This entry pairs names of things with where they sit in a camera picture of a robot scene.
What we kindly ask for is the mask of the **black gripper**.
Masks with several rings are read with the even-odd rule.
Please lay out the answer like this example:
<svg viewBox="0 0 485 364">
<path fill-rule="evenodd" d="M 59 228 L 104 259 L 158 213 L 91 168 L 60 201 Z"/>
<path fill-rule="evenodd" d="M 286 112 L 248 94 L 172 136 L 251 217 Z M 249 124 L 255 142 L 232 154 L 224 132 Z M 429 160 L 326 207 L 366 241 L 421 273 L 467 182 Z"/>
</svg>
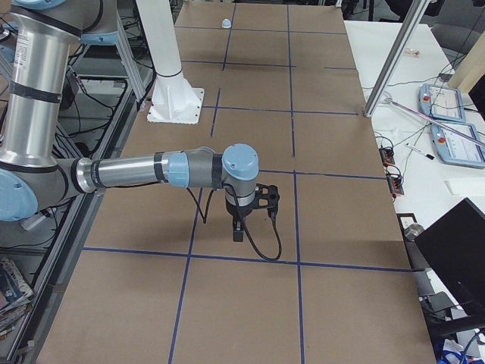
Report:
<svg viewBox="0 0 485 364">
<path fill-rule="evenodd" d="M 226 210 L 233 219 L 233 242 L 243 242 L 245 235 L 244 219 L 252 212 L 251 205 L 241 206 L 236 204 L 230 193 L 225 193 Z"/>
</svg>

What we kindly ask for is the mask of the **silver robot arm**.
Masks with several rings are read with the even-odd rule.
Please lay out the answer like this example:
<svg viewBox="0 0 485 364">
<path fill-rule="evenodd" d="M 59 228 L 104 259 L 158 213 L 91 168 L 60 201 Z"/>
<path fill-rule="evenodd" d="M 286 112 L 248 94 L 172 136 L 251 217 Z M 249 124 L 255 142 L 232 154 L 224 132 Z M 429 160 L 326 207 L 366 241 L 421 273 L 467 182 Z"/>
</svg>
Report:
<svg viewBox="0 0 485 364">
<path fill-rule="evenodd" d="M 56 159 L 52 154 L 70 47 L 113 44 L 114 1 L 14 1 L 19 24 L 8 113 L 1 146 L 1 219 L 18 221 L 65 199 L 100 188 L 168 183 L 225 189 L 233 238 L 249 232 L 258 208 L 257 152 L 246 144 L 217 154 L 208 147 L 135 158 Z"/>
</svg>

